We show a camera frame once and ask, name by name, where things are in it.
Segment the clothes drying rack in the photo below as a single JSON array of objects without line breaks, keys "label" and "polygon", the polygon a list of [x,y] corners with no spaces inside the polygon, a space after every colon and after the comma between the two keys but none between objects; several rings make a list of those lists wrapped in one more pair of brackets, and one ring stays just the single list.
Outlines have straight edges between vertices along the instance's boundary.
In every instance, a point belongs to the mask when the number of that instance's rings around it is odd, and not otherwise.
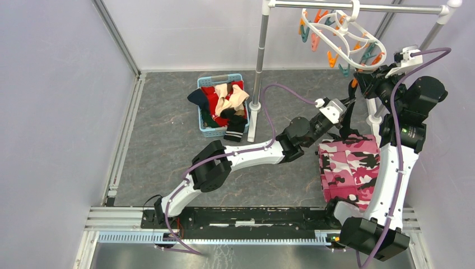
[{"label": "clothes drying rack", "polygon": [[[432,43],[442,27],[449,21],[454,14],[455,10],[462,5],[462,0],[448,0],[447,4],[441,6],[410,6],[403,5],[403,0],[393,0],[391,4],[360,4],[360,11],[369,12],[385,12],[381,23],[376,30],[375,37],[381,39],[385,33],[388,25],[391,23],[395,13],[416,13],[427,15],[438,15],[438,19],[430,32],[425,37],[422,44],[419,46],[420,50],[425,50]],[[294,1],[277,1],[277,0],[262,0],[262,21],[260,23],[260,37],[257,54],[257,64],[255,68],[254,88],[252,94],[252,102],[249,104],[251,111],[250,126],[248,133],[248,141],[254,142],[255,132],[257,126],[257,114],[261,109],[259,102],[261,82],[262,82],[262,67],[264,65],[264,50],[266,47],[267,26],[269,22],[269,16],[271,8],[286,7],[286,8],[316,8],[316,9],[328,9],[328,10],[352,10],[353,3],[332,3],[332,2],[294,2]],[[366,63],[365,60],[360,60],[360,63]],[[377,107],[375,99],[366,100],[368,106],[369,116],[366,122],[371,127],[371,132],[376,136],[376,139],[380,141],[379,137],[379,124],[383,121],[382,115],[385,111],[385,107],[380,105]]]}]

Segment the black sock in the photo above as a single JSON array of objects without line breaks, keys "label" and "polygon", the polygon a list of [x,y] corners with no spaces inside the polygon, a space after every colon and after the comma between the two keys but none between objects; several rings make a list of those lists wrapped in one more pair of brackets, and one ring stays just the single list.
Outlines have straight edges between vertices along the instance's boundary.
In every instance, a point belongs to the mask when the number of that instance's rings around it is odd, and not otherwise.
[{"label": "black sock", "polygon": [[227,130],[224,135],[224,139],[241,142],[247,122],[247,119],[238,115],[233,115],[227,124]]}]

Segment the white pole base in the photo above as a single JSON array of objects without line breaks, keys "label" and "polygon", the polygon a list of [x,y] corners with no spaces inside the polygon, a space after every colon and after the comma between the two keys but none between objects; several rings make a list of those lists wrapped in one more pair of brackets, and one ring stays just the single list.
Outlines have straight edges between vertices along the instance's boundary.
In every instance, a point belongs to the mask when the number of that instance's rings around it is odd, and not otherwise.
[{"label": "white pole base", "polygon": [[381,117],[375,117],[377,107],[375,99],[366,99],[366,105],[368,106],[368,117],[366,123],[371,127],[371,133],[376,138],[378,145],[381,143],[381,136],[379,135],[379,126],[383,122]]},{"label": "white pole base", "polygon": [[249,109],[251,110],[251,116],[250,116],[250,124],[249,124],[249,130],[248,130],[248,142],[254,142],[255,139],[255,128],[257,126],[257,113],[260,111],[260,103],[257,103],[257,105],[253,105],[252,103],[249,104]]}]

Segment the red clothing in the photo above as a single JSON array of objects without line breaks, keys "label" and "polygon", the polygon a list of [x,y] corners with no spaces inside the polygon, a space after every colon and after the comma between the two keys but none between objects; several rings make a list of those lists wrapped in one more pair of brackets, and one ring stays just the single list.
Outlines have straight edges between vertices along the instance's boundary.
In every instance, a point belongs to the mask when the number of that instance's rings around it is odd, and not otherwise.
[{"label": "red clothing", "polygon": [[[244,83],[243,81],[237,81],[237,82],[231,82],[232,85],[238,85],[242,90],[244,90]],[[227,122],[228,122],[228,119],[223,119],[221,117],[219,117],[219,115],[216,115],[216,105],[218,104],[218,95],[216,94],[215,92],[215,87],[211,86],[211,87],[201,87],[201,90],[203,90],[206,98],[208,99],[208,102],[209,102],[209,112],[211,112],[211,117],[215,120],[215,122],[221,126],[221,127],[225,127],[227,126]],[[226,99],[229,100],[229,97],[231,96],[232,94],[232,91],[226,96]],[[247,118],[247,111],[246,111],[246,107],[244,107],[244,111],[245,111],[245,114],[244,114],[244,118]]]}]

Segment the floor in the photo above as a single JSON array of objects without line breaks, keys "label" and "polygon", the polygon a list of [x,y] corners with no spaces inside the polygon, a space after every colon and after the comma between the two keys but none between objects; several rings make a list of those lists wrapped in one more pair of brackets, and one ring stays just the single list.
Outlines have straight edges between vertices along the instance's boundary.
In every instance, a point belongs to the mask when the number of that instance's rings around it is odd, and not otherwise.
[{"label": "floor", "polygon": [[[197,245],[201,256],[162,252],[145,244],[104,244],[96,247],[91,268],[358,268],[355,251],[331,253],[324,247],[304,245]],[[366,255],[361,255],[364,262]],[[368,269],[415,268],[409,250]]]},{"label": "floor", "polygon": [[[198,129],[197,107],[187,100],[199,77],[241,73],[244,90],[252,93],[254,71],[149,73],[143,88],[116,206],[142,206],[154,194],[168,195],[192,158],[216,138],[204,138]],[[278,82],[307,99],[348,97],[350,78],[337,70],[264,71],[262,85]],[[285,90],[267,92],[266,103],[279,134],[297,116],[311,118],[317,110]],[[370,133],[366,103],[361,95],[353,111],[352,128]],[[256,142],[271,138],[263,113],[259,114]],[[223,141],[224,145],[246,145]],[[300,159],[282,165],[260,165],[231,173],[224,185],[197,197],[191,206],[323,206],[316,144]]]}]

